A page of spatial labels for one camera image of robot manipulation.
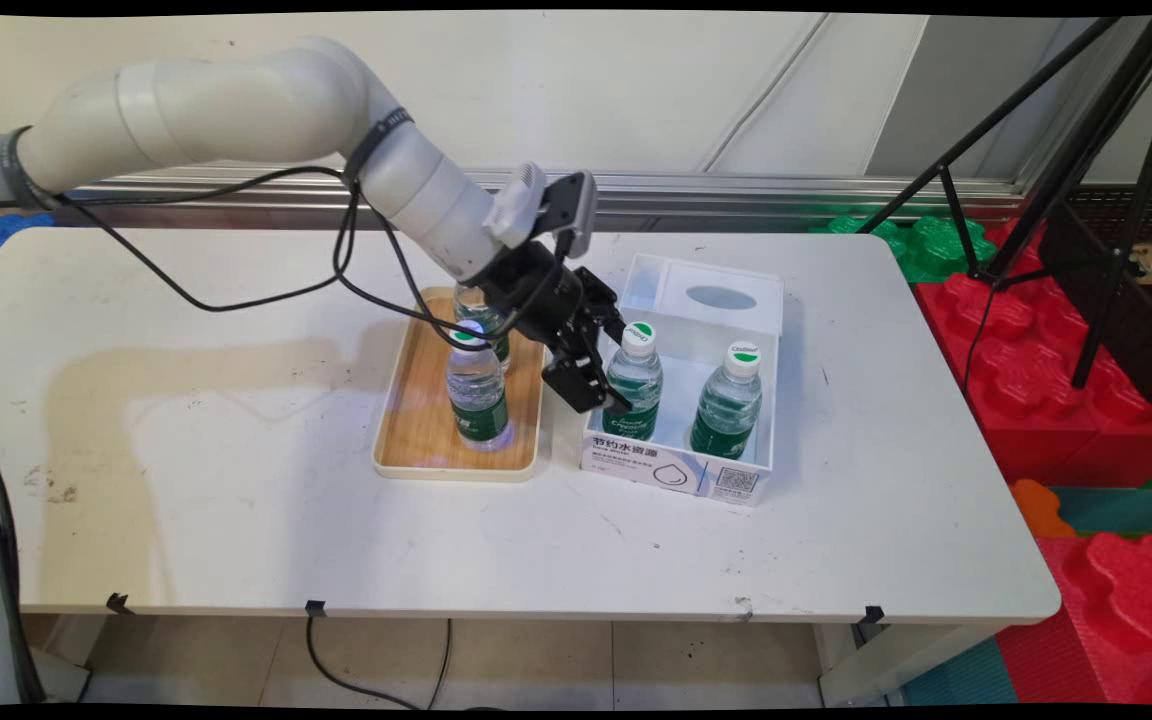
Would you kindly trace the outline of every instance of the green bottle label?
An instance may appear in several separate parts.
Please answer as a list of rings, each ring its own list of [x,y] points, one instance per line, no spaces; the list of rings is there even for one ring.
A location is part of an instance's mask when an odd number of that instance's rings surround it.
[[[453,402],[452,412],[456,415],[456,430],[460,430],[461,435],[476,442],[498,437],[509,424],[503,392],[500,393],[500,400],[486,410],[465,410]]]
[[[742,452],[745,452],[745,442],[749,441],[749,433],[753,432],[753,430],[741,430],[738,433],[721,433],[715,429],[711,429],[700,415],[696,414],[696,422],[691,424],[691,448],[696,452],[704,452],[707,455],[736,460]]]
[[[660,410],[659,402],[646,410],[636,411],[636,414],[612,415],[604,411],[602,432],[630,439],[649,439],[655,432],[658,410]]]
[[[497,359],[500,361],[500,363],[505,363],[505,361],[509,359],[509,336],[503,336],[495,341],[492,344],[492,350],[495,350]]]

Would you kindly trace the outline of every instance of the water bottle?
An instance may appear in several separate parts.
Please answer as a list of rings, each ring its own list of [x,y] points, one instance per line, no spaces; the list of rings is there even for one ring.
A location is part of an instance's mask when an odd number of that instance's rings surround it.
[[[655,328],[647,323],[626,325],[621,348],[607,367],[607,384],[630,401],[630,411],[626,415],[604,411],[602,432],[631,439],[652,439],[664,384],[655,338]]]
[[[723,364],[714,370],[700,392],[696,419],[691,424],[691,448],[707,455],[736,460],[763,406],[763,382],[758,379],[761,354],[753,342],[733,342]]]
[[[461,320],[473,320],[483,325],[483,332],[492,333],[500,327],[505,319],[497,312],[494,306],[483,296],[483,291],[476,287],[465,287],[456,283],[456,291],[453,293],[454,305],[456,305],[456,323]],[[509,336],[500,338],[492,342],[497,359],[500,361],[500,369],[509,369]]]
[[[463,320],[462,328],[483,332],[483,325]],[[505,371],[483,338],[460,331],[452,340],[477,346],[476,350],[452,348],[447,359],[447,395],[461,442],[470,450],[495,452],[513,442],[513,423],[505,401]]]

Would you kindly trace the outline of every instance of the black wristband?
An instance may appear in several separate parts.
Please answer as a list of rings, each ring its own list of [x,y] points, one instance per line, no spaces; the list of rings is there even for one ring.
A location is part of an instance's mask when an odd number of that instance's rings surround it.
[[[380,120],[379,123],[371,126],[367,135],[362,138],[358,146],[349,154],[349,159],[344,164],[344,174],[340,176],[340,181],[344,182],[346,187],[353,185],[353,181],[355,181],[362,170],[362,165],[371,158],[372,152],[376,151],[376,147],[380,146],[381,141],[389,137],[389,132],[393,132],[399,126],[410,122],[415,122],[415,120],[412,120],[411,115],[407,114],[407,108],[397,108],[393,113],[385,115],[385,119]]]
[[[3,149],[0,150],[0,168],[3,168],[3,181],[8,183],[8,187],[10,188],[13,195],[15,195],[15,199],[17,199],[21,209],[60,209],[60,202],[46,191],[41,190],[41,188],[29,177],[29,173],[24,172],[22,165],[20,165],[20,158],[17,157],[17,141],[20,141],[20,135],[31,127],[32,126],[24,126],[23,128],[15,129],[15,131],[8,136],[8,141],[3,143]]]

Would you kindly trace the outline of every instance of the wooden tray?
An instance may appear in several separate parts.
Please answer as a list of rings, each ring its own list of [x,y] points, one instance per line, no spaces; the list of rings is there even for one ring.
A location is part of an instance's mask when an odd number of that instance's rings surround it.
[[[420,291],[430,313],[454,319],[452,288]],[[509,333],[506,397],[513,442],[499,452],[476,452],[461,442],[447,397],[452,348],[429,323],[411,319],[389,379],[385,419],[376,431],[372,461],[388,478],[522,482],[535,470],[540,420],[540,370],[545,348]]]

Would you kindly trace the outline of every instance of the black tripod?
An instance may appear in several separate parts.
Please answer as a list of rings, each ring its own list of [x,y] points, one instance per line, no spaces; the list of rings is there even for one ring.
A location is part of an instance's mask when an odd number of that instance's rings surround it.
[[[1060,150],[1053,156],[1051,164],[1043,170],[1043,176],[1034,185],[1034,190],[1028,199],[1026,209],[1021,213],[1015,227],[1011,228],[1011,234],[1007,236],[1007,241],[998,249],[998,255],[986,268],[980,266],[977,255],[975,255],[972,238],[969,237],[967,220],[963,217],[963,206],[958,204],[958,196],[954,190],[954,179],[950,176],[950,162],[963,156],[980,137],[991,131],[1000,120],[1007,118],[1007,114],[1016,109],[1016,106],[1025,101],[1038,88],[1041,88],[1043,83],[1046,83],[1052,76],[1060,73],[1061,68],[1064,68],[1066,65],[1069,65],[1070,60],[1074,60],[1083,50],[1086,50],[1092,41],[1096,41],[1096,38],[1105,33],[1108,28],[1114,26],[1117,20],[1117,17],[1099,18],[1092,26],[1085,29],[1081,36],[1070,41],[1068,47],[1064,47],[1059,55],[1055,55],[1055,58],[1052,58],[1051,61],[1044,65],[1018,90],[1011,92],[1011,96],[1007,97],[1002,105],[998,105],[998,108],[993,109],[984,120],[980,120],[980,123],[970,129],[961,141],[955,142],[950,149],[945,151],[945,154],[937,158],[931,167],[923,170],[905,190],[902,190],[895,199],[882,206],[882,210],[879,210],[878,214],[870,218],[857,232],[873,232],[884,219],[895,213],[910,197],[914,197],[929,182],[932,182],[932,179],[940,177],[941,184],[945,187],[946,200],[950,205],[950,213],[954,217],[954,223],[958,232],[958,240],[963,242],[963,255],[968,263],[968,276],[978,279],[978,281],[991,286],[990,301],[986,302],[986,316],[980,319],[982,328],[984,328],[984,323],[986,323],[993,293],[995,291],[1006,291],[1007,288],[1015,283],[1064,273],[1068,270],[1086,268],[1097,264],[1111,265],[1111,273],[1108,274],[1105,288],[1102,288],[1091,318],[1087,318],[1087,338],[1083,341],[1083,350],[1079,353],[1078,364],[1075,366],[1074,378],[1070,381],[1075,388],[1083,388],[1087,384],[1087,374],[1091,373],[1092,359],[1096,357],[1097,348],[1101,344],[1105,324],[1108,314],[1111,314],[1111,306],[1114,304],[1115,290],[1126,272],[1130,247],[1132,247],[1132,241],[1140,230],[1146,202],[1152,194],[1152,141],[1149,142],[1149,151],[1140,168],[1137,187],[1135,187],[1132,205],[1130,205],[1128,219],[1126,219],[1123,227],[1123,236],[1117,240],[1115,245],[1112,245],[1108,252],[1083,260],[1049,265],[1046,268],[1016,276],[1009,276],[1009,273],[1011,272],[1011,265],[1015,264],[1021,252],[1024,252],[1025,247],[1029,245],[1030,236],[1032,236],[1038,223],[1047,217],[1058,202],[1064,198],[1074,182],[1078,181],[1087,172],[1087,167],[1091,167],[1092,160],[1101,151],[1102,146],[1105,146],[1105,143],[1111,139],[1111,136],[1114,135],[1119,124],[1123,122],[1126,114],[1132,108],[1139,92],[1146,85],[1149,68],[1152,67],[1152,18],[1149,20],[1146,28],[1144,28],[1137,41],[1135,41],[1132,50],[1126,55],[1123,63],[1119,66],[1111,81],[1106,83],[1106,86],[1096,101],[1093,101],[1091,108],[1087,108],[1083,118],[1079,118],[1079,122],[1074,127],[1073,132],[1070,132],[1069,137],[1064,138]]]

